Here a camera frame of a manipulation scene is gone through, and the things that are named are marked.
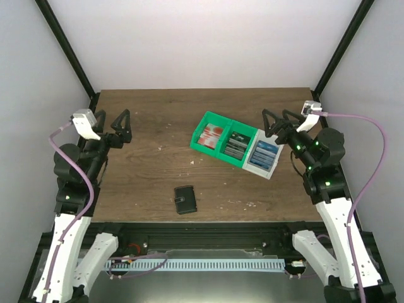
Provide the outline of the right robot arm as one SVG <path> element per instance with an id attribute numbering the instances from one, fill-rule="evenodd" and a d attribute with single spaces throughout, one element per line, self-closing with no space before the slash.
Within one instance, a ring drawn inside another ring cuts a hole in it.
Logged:
<path id="1" fill-rule="evenodd" d="M 315 138 L 308 133 L 324 115 L 314 109 L 302 115 L 284 110 L 282 116 L 262 111 L 266 137 L 275 135 L 276 143 L 288 145 L 304 164 L 304 188 L 323 219 L 333 252 L 310 230 L 283 235 L 281 248 L 287 254 L 299 252 L 310 264 L 324 285 L 326 302 L 395 302 L 395 288 L 374 266 L 354 218 L 355 200 L 340 168 L 343 133 L 333 128 L 323 128 Z"/>

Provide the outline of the black card holder wallet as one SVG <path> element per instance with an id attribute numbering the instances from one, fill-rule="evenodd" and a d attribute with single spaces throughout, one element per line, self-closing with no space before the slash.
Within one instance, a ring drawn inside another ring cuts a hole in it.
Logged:
<path id="1" fill-rule="evenodd" d="M 179 215 L 197 212 L 196 197 L 193 186 L 181 186 L 174 189 L 174 203 Z"/>

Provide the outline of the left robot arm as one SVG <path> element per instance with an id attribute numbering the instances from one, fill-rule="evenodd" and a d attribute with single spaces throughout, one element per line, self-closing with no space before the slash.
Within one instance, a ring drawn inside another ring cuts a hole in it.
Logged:
<path id="1" fill-rule="evenodd" d="M 53 237 L 44 270 L 27 302 L 88 302 L 93 284 L 113 255 L 124 254 L 129 239 L 107 225 L 85 256 L 79 254 L 93 218 L 110 149 L 132 140 L 130 111 L 123 110 L 104 131 L 106 113 L 76 111 L 49 136 L 58 192 Z"/>

